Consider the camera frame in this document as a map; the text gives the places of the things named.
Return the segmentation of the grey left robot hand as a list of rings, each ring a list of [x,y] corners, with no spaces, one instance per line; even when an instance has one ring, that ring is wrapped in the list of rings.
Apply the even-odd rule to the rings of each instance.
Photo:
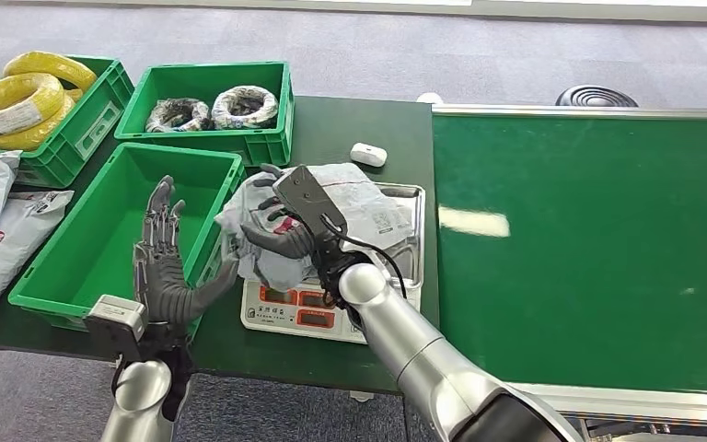
[[[236,282],[238,250],[221,250],[216,276],[198,287],[185,280],[180,256],[180,215],[185,201],[170,202],[174,179],[166,175],[152,190],[141,239],[133,245],[134,299],[145,305],[149,320],[186,325],[211,307]]]

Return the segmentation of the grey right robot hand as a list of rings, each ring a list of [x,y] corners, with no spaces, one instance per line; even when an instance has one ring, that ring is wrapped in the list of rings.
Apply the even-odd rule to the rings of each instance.
[[[250,185],[259,191],[272,192],[257,205],[269,221],[288,217],[299,223],[283,234],[243,226],[245,237],[253,245],[290,259],[311,256],[315,260],[331,255],[339,246],[332,233],[333,220],[339,211],[308,166],[288,170],[263,164]]]

